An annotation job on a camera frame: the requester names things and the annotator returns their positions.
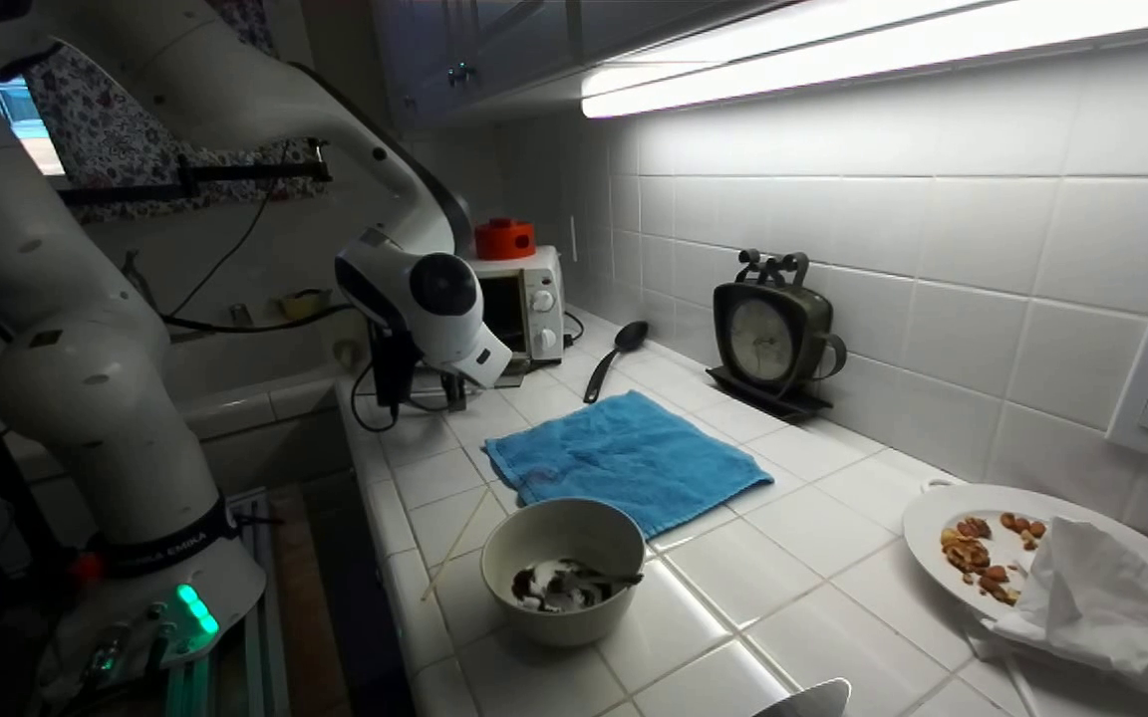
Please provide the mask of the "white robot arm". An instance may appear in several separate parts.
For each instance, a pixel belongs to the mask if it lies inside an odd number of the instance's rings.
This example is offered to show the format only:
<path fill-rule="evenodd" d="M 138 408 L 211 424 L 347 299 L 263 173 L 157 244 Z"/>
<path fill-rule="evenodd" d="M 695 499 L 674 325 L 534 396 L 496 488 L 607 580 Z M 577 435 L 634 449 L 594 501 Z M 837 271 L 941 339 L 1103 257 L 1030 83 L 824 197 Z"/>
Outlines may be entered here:
<path fill-rule="evenodd" d="M 458 257 L 461 202 L 318 76 L 266 55 L 206 0 L 0 0 L 0 72 L 56 50 L 96 59 L 173 132 L 228 153 L 323 139 L 393 190 L 392 217 L 333 257 L 369 318 L 377 383 L 417 368 L 492 387 L 509 346 Z M 201 661 L 266 594 L 194 431 L 162 387 L 173 334 L 86 238 L 0 116 L 0 419 L 76 479 L 104 573 L 58 619 L 38 698 L 76 700 L 129 666 Z"/>

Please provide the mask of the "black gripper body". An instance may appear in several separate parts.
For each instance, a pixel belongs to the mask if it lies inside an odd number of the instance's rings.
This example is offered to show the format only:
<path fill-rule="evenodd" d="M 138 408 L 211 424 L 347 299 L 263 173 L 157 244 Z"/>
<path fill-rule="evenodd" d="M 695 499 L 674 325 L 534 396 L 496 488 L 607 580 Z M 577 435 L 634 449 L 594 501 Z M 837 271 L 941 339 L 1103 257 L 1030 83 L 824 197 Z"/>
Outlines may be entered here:
<path fill-rule="evenodd" d="M 376 400 L 399 411 L 411 400 L 417 346 L 407 330 L 367 329 L 369 368 L 376 368 Z"/>

